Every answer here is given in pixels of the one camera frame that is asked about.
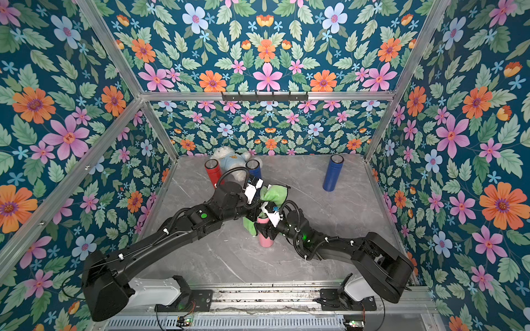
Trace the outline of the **red thermos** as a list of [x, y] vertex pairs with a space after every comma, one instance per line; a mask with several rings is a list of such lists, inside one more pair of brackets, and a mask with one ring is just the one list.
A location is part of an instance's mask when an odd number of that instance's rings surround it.
[[218, 186], [218, 181], [222, 177], [222, 169], [219, 161], [216, 159], [209, 159], [205, 162], [204, 168], [214, 188]]

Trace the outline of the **green microfiber cloth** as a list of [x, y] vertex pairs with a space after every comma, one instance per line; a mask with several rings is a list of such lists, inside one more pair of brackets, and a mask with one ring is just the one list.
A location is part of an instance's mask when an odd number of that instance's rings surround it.
[[[288, 197], [288, 187], [282, 185], [268, 185], [260, 189], [259, 193], [255, 196], [255, 202], [259, 201], [259, 212], [262, 214], [261, 206], [265, 202], [273, 203], [278, 208], [287, 200]], [[258, 231], [255, 228], [255, 223], [258, 221], [257, 216], [253, 216], [249, 213], [246, 217], [243, 218], [243, 225], [245, 229], [248, 230], [251, 236], [258, 236]]]

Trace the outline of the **dark blue thermos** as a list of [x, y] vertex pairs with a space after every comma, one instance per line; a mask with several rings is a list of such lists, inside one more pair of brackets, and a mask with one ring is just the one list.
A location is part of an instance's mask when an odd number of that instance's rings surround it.
[[251, 176], [254, 176], [257, 179], [262, 179], [261, 163], [259, 162], [259, 160], [248, 160], [246, 163], [246, 168], [248, 169]]

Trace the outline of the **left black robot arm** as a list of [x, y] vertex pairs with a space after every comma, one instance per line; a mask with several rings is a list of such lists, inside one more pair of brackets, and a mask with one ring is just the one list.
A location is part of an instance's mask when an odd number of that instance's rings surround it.
[[258, 214], [255, 195], [263, 181], [249, 169], [241, 170], [245, 173], [243, 183], [221, 177], [208, 201], [178, 210], [156, 233], [115, 252], [96, 250], [88, 255], [81, 287], [93, 321], [114, 317], [135, 299], [170, 306], [180, 297], [183, 283], [175, 277], [144, 281], [140, 288], [133, 286], [133, 280], [177, 249], [219, 230], [225, 221]]

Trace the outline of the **pink thermos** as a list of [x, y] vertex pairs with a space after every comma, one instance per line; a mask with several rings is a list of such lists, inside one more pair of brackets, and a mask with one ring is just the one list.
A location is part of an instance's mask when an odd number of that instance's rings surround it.
[[272, 223], [268, 217], [259, 216], [255, 222], [259, 244], [263, 248], [270, 248], [274, 244], [274, 240], [270, 237], [271, 226]]

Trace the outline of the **black wall hook rail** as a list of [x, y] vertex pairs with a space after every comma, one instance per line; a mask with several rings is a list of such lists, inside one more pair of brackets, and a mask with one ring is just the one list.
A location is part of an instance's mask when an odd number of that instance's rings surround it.
[[224, 102], [305, 102], [307, 92], [222, 92]]

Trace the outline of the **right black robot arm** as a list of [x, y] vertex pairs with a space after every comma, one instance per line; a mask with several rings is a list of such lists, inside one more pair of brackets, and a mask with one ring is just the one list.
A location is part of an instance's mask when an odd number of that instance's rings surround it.
[[378, 233], [369, 232], [353, 239], [324, 234], [311, 227], [301, 208], [291, 200], [282, 205], [265, 201], [261, 213], [269, 222], [256, 225], [256, 230], [271, 240], [277, 236], [287, 238], [303, 260], [332, 259], [355, 266], [361, 277], [348, 277], [342, 286], [354, 301], [378, 295], [390, 303], [398, 303], [408, 290], [413, 264]]

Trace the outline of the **white teddy bear plush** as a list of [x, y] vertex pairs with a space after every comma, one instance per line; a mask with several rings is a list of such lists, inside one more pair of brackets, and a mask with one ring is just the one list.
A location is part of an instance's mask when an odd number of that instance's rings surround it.
[[239, 154], [229, 146], [222, 146], [215, 149], [211, 159], [216, 159], [219, 161], [219, 165], [223, 174], [233, 168], [246, 168], [246, 163], [250, 159], [259, 160], [262, 167], [262, 160], [260, 158], [253, 157], [250, 152], [243, 152], [242, 154]]

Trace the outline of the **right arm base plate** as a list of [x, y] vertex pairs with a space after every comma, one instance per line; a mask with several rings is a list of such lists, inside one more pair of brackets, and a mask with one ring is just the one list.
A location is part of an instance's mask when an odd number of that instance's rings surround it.
[[377, 310], [374, 297], [355, 301], [338, 288], [323, 288], [319, 295], [314, 302], [320, 304], [323, 311], [372, 312]]

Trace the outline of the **blue thermos right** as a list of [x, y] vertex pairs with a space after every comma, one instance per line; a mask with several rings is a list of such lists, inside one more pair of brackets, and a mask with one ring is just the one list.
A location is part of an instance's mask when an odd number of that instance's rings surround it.
[[332, 192], [335, 190], [344, 162], [345, 159], [340, 154], [333, 154], [330, 156], [327, 172], [322, 186], [325, 191]]

